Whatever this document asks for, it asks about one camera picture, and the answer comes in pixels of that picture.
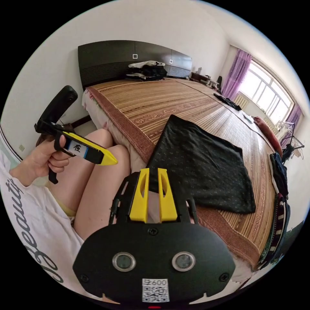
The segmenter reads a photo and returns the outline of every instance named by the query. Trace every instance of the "radiator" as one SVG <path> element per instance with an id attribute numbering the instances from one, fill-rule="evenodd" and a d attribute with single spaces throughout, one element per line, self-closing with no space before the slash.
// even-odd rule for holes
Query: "radiator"
<path id="1" fill-rule="evenodd" d="M 249 101 L 246 98 L 242 97 L 240 94 L 237 94 L 234 103 L 240 106 L 241 109 L 244 109 L 245 106 L 249 103 Z"/>
<path id="2" fill-rule="evenodd" d="M 253 102 L 250 102 L 248 99 L 246 99 L 245 97 L 242 96 L 242 94 L 237 94 L 234 103 L 237 104 L 238 106 L 240 106 L 240 108 L 242 110 L 245 109 L 245 107 L 248 104 L 255 104 Z M 275 127 L 275 125 L 270 121 L 270 119 L 267 116 L 262 117 L 262 119 L 266 122 L 266 124 L 268 125 L 268 127 L 271 129 L 271 131 L 276 135 L 279 131 L 277 130 L 277 128 Z"/>

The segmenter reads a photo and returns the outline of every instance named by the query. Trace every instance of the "sticker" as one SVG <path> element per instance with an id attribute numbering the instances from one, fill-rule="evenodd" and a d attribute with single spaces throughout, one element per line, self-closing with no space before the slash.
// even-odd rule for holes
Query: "sticker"
<path id="1" fill-rule="evenodd" d="M 142 279 L 142 301 L 146 303 L 168 302 L 168 279 Z"/>
<path id="2" fill-rule="evenodd" d="M 85 158 L 88 147 L 85 146 L 84 144 L 71 140 L 67 150 L 74 155 Z"/>

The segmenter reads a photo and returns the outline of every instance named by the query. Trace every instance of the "window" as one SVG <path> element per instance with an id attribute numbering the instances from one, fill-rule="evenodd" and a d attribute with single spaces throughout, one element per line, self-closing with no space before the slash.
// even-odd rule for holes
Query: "window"
<path id="1" fill-rule="evenodd" d="M 239 91 L 257 104 L 274 125 L 285 120 L 294 105 L 281 84 L 254 61 L 251 62 Z"/>

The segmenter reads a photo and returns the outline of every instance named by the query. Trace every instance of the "knee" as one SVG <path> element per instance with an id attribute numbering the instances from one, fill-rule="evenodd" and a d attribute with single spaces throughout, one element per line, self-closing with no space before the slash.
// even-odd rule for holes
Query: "knee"
<path id="1" fill-rule="evenodd" d="M 90 133 L 86 138 L 106 149 L 113 145 L 112 135 L 103 128 Z"/>
<path id="2" fill-rule="evenodd" d="M 130 169 L 130 155 L 126 147 L 123 145 L 115 145 L 109 148 L 109 151 L 121 165 L 124 165 L 126 169 Z"/>

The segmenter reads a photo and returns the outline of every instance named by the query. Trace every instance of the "thigh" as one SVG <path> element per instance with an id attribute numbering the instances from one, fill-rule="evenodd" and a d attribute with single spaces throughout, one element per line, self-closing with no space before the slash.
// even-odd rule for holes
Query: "thigh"
<path id="1" fill-rule="evenodd" d="M 98 129 L 86 138 L 106 149 L 113 145 L 112 136 L 105 129 Z M 70 158 L 69 165 L 64 172 L 57 174 L 58 183 L 49 182 L 48 184 L 53 196 L 67 208 L 76 212 L 94 166 L 93 163 L 81 157 Z"/>
<path id="2" fill-rule="evenodd" d="M 123 179 L 130 174 L 127 149 L 116 145 L 109 148 L 109 151 L 116 157 L 118 164 L 94 167 L 74 220 L 74 229 L 84 240 L 108 225 L 113 198 Z"/>

